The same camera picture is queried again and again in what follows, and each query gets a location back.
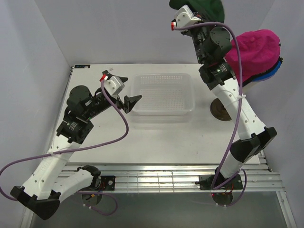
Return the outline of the dark green baseball cap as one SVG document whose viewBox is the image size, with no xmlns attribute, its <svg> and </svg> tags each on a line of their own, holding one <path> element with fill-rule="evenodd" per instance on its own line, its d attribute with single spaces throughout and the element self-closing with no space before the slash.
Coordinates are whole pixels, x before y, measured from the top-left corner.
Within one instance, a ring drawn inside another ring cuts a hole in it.
<svg viewBox="0 0 304 228">
<path fill-rule="evenodd" d="M 182 6 L 188 5 L 190 10 L 198 13 L 208 21 L 223 23 L 225 12 L 221 0 L 170 0 L 169 6 L 172 9 L 179 10 Z"/>
</svg>

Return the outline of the magenta baseball cap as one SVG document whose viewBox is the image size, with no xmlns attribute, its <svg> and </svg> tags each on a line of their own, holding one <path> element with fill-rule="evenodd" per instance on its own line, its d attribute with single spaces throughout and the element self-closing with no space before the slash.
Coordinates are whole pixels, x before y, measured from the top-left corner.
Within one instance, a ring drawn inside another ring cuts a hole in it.
<svg viewBox="0 0 304 228">
<path fill-rule="evenodd" d="M 262 52 L 262 48 L 280 43 L 279 36 L 268 29 L 245 32 L 236 39 L 241 55 L 242 78 L 246 76 L 246 73 L 254 72 L 254 68 L 249 64 L 255 56 Z"/>
</svg>

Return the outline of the black baseball cap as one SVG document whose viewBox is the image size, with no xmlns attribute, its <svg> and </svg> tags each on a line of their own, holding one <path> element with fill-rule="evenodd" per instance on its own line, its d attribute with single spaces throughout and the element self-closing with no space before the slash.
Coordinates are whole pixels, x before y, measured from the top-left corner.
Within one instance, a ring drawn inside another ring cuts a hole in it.
<svg viewBox="0 0 304 228">
<path fill-rule="evenodd" d="M 253 82 L 265 81 L 273 77 L 283 63 L 280 53 L 280 43 L 262 48 L 262 52 L 251 60 L 249 65 L 254 68 L 254 72 L 246 73 L 246 76 L 243 77 L 242 86 L 247 86 Z"/>
</svg>

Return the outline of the blue baseball cap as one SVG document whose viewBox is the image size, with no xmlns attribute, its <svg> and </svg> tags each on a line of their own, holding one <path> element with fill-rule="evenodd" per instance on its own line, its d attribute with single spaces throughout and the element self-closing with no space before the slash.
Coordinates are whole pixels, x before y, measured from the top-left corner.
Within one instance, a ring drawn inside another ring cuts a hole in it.
<svg viewBox="0 0 304 228">
<path fill-rule="evenodd" d="M 261 81 L 266 81 L 266 80 L 270 79 L 271 77 L 273 77 L 277 73 L 277 71 L 281 67 L 282 63 L 283 63 L 283 58 L 279 57 L 276 64 L 270 70 L 268 70 L 265 73 L 255 77 L 253 79 L 253 82 L 261 82 Z"/>
</svg>

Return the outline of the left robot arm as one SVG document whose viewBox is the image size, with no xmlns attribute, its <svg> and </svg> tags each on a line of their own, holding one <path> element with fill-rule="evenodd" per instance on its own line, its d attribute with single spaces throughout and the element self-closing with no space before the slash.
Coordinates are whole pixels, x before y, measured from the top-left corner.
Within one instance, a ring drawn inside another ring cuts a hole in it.
<svg viewBox="0 0 304 228">
<path fill-rule="evenodd" d="M 123 117 L 142 98 L 137 95 L 120 99 L 119 93 L 127 80 L 126 77 L 104 71 L 101 85 L 94 94 L 85 85 L 77 85 L 70 91 L 63 121 L 56 130 L 48 152 L 41 156 L 40 164 L 29 179 L 21 186 L 12 188 L 10 194 L 13 199 L 47 220 L 55 214 L 60 203 L 74 193 L 81 191 L 86 194 L 86 191 L 97 191 L 104 187 L 100 170 L 91 165 L 79 167 L 66 180 L 57 182 L 56 179 L 73 153 L 106 145 L 81 146 L 94 127 L 91 122 L 94 117 L 109 107 Z"/>
</svg>

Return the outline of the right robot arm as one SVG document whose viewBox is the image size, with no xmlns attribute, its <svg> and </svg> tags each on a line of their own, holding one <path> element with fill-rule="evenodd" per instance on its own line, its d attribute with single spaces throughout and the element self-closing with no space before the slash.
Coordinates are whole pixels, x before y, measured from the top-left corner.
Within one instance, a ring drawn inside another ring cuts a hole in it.
<svg viewBox="0 0 304 228">
<path fill-rule="evenodd" d="M 210 188 L 225 189 L 243 165 L 276 137 L 256 115 L 243 93 L 243 63 L 240 42 L 220 22 L 197 23 L 179 29 L 193 40 L 200 77 L 223 104 L 235 126 L 227 149 L 216 168 Z"/>
</svg>

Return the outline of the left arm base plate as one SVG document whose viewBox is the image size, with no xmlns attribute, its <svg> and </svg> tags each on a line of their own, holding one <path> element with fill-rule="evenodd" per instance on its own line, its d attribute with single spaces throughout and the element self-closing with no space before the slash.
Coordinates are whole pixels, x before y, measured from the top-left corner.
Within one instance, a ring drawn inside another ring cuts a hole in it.
<svg viewBox="0 0 304 228">
<path fill-rule="evenodd" d="M 116 176 L 101 176 L 99 180 L 97 180 L 95 185 L 82 188 L 80 191 L 104 191 L 104 190 L 115 190 L 115 181 Z"/>
</svg>

